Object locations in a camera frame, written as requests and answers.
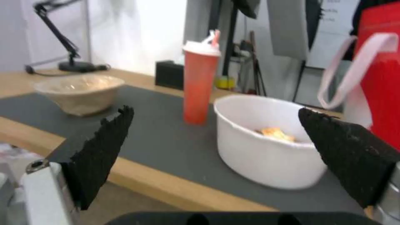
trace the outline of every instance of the white lid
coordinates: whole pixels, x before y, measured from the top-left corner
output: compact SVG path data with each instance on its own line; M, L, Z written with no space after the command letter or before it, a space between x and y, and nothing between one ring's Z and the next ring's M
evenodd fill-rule
M213 47L211 44L204 44L195 41L187 41L186 45L183 46L183 50L207 56L221 56L219 45Z

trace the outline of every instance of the red cup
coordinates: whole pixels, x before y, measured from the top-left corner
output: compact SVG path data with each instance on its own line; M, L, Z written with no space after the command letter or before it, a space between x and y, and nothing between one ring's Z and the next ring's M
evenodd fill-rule
M212 83L221 55L209 44L188 41L185 50L183 118L202 125L207 119Z

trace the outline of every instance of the pink straw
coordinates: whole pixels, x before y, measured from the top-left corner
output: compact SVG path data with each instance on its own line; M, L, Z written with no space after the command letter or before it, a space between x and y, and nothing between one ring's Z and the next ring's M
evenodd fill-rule
M215 36L214 36L214 38L212 39L212 42L211 42L211 46L212 47L218 47L218 42L219 42L219 40L220 40L220 31L219 30L215 30Z

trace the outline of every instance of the desk lamp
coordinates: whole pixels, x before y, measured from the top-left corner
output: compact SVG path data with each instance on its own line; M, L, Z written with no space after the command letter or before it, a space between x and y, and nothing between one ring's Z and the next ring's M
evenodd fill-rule
M61 42L64 48L68 51L68 62L60 62L58 64L58 69L62 71L69 72L92 72L98 70L90 62L76 62L75 58L80 58L78 54L78 47L74 45L68 38L61 34L61 32L56 28L56 26L48 18L48 13L55 11L61 7L70 5L80 0L68 0L65 2L58 2L57 0L48 0L45 2L39 2L34 4L34 9L36 14L43 20L43 22L49 27L56 38Z

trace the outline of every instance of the pink bag handle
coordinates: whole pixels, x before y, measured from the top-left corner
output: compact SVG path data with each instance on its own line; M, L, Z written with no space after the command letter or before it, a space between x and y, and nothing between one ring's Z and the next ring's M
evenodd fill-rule
M322 107L332 109L339 106L346 98L347 94L353 90L369 69L371 63L374 61L379 52L397 52L398 48L398 35L396 33L375 33L362 45L360 51L356 55L349 70L346 72L342 82L336 90L335 96L331 102L325 101L330 83L336 73L337 67L342 60L347 49L357 37L350 36L344 41L338 53L330 65L325 69L322 74L320 89L318 91L318 100Z

